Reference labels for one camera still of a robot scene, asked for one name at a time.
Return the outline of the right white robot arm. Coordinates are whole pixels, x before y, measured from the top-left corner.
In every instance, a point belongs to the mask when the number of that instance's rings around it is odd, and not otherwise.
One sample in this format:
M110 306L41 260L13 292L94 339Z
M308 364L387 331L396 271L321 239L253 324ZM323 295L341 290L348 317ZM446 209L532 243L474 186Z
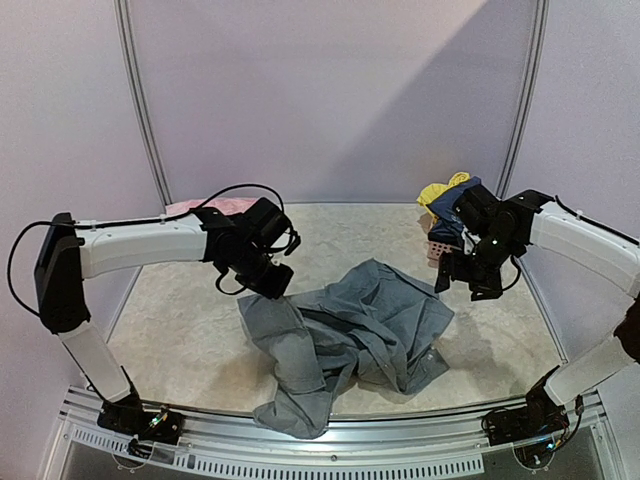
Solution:
M500 200L475 185L454 202L453 210L471 241L440 256L436 292L460 281L474 301L497 299L506 290L504 262L536 246L600 275L634 300L608 336L550 372L541 383L543 397L518 412L517 427L524 435L537 436L554 422L554 404L567 404L639 360L639 242L535 190Z

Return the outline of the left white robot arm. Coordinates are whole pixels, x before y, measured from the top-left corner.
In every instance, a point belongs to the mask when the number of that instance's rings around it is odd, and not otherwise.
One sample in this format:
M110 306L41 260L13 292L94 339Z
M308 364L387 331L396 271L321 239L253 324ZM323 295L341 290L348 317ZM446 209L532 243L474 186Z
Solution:
M148 412L134 401L132 382L91 322L85 280L133 267L202 262L221 275L234 273L244 290L278 299L293 271L272 258L291 254L299 244L289 218L265 198L233 215L203 207L174 217L98 224L59 214L48 226L34 269L38 316L111 404L111 419L138 434L148 426Z

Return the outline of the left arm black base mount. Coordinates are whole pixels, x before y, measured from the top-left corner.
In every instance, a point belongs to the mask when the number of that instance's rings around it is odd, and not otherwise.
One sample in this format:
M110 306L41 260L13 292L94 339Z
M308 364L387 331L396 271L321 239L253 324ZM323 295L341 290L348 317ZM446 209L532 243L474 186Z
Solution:
M104 400L97 425L116 433L136 437L139 441L177 445L182 435L185 416L167 406L146 410L137 389L121 400Z

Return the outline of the grey-blue button shirt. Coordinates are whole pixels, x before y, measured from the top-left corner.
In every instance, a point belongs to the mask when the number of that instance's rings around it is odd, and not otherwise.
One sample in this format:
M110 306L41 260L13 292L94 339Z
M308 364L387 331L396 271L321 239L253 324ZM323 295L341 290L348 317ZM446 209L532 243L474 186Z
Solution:
M434 343L453 311L430 284L375 259L321 289L278 300L254 294L237 305L277 382L253 419L297 439L326 431L352 378L415 395L449 368Z

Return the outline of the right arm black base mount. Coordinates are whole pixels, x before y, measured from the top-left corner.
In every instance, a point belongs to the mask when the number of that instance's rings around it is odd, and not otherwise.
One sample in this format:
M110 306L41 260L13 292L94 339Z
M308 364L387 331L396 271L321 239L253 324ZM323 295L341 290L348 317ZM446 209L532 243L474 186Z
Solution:
M498 407L482 417L481 428L491 446L511 444L518 463L530 470L547 467L554 455L578 432L584 413L581 395L575 399L575 426L571 427L565 406L556 405L544 390L553 368L525 395L525 405L515 409Z

